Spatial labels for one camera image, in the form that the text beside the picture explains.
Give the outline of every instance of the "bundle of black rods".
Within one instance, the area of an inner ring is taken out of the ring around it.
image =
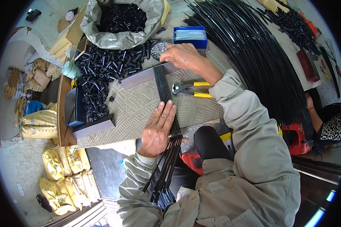
[[[259,97],[278,125],[291,125],[307,106],[302,85],[275,37],[240,0],[188,2],[185,22],[205,26],[207,37],[236,65],[247,88]]]
[[[154,173],[154,177],[150,181],[150,187],[149,187],[150,191],[153,191],[153,188],[154,188],[154,186],[156,184],[156,179],[159,179],[159,176],[160,176],[160,169],[159,169],[159,167],[155,168],[154,172],[155,172]],[[173,202],[175,202],[174,195],[173,195],[173,193],[170,190],[167,190],[167,191],[165,191],[165,194],[161,193],[159,195],[159,200],[156,203],[153,201],[153,204],[159,206],[162,209],[162,211],[164,211],[165,208],[170,203],[173,203]]]
[[[160,101],[167,103],[172,99],[171,92],[168,87],[168,83],[165,79],[164,71],[161,65],[157,64],[153,66],[155,81],[158,87],[158,93]],[[149,185],[151,187],[150,202],[157,203],[160,197],[160,193],[166,194],[171,184],[174,166],[181,151],[182,133],[178,124],[177,116],[174,117],[172,127],[169,132],[169,142],[165,151],[162,153],[155,170],[152,172],[150,179],[143,188],[143,192],[146,192]],[[164,159],[164,164],[159,175],[156,175],[156,171],[159,167],[159,163]]]

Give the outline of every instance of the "yellow pliers handle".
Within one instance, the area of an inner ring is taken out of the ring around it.
[[[194,87],[197,87],[197,86],[210,86],[210,84],[207,83],[206,81],[199,81],[199,82],[194,82],[193,86]],[[212,98],[212,96],[209,93],[201,93],[201,92],[195,92],[195,97]]]
[[[201,97],[201,98],[212,98],[212,96],[209,93],[201,93],[201,92],[195,92],[195,97]]]
[[[193,86],[194,87],[197,87],[197,86],[210,86],[210,84],[208,82],[206,82],[206,81],[199,81],[199,82],[194,82]]]

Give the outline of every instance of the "hand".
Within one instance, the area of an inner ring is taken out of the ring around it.
[[[172,100],[169,100],[164,111],[163,109],[164,102],[160,102],[141,134],[142,145],[139,154],[142,156],[154,158],[167,147],[169,131],[176,116],[177,108],[176,105],[173,105]]]
[[[308,110],[314,109],[312,97],[309,95],[308,92],[305,92],[305,96],[307,99],[307,109]]]
[[[167,51],[160,54],[160,61],[170,61],[181,69],[201,71],[206,58],[202,57],[191,43],[168,44]]]
[[[167,49],[161,53],[160,61],[170,61],[178,68],[192,70],[193,73],[202,76],[211,86],[222,79],[223,74],[210,60],[202,57],[193,44],[168,44]]]

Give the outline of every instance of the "blue box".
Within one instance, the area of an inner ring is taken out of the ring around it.
[[[206,40],[177,40],[176,41],[176,33],[177,30],[203,30],[205,33]],[[174,27],[173,29],[173,42],[174,44],[181,43],[192,43],[196,49],[206,49],[207,47],[207,35],[205,27],[203,26],[188,26],[188,27]]]

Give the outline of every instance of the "red plastic stool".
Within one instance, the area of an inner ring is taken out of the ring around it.
[[[189,168],[203,176],[202,158],[198,153],[190,154],[189,152],[186,152],[181,156],[181,159]]]
[[[291,155],[305,154],[312,149],[312,146],[310,146],[310,144],[307,142],[304,136],[302,123],[296,122],[292,125],[289,125],[288,127],[283,125],[282,130],[283,130],[283,135],[294,134],[294,136],[289,141],[289,147],[288,147],[289,153]]]

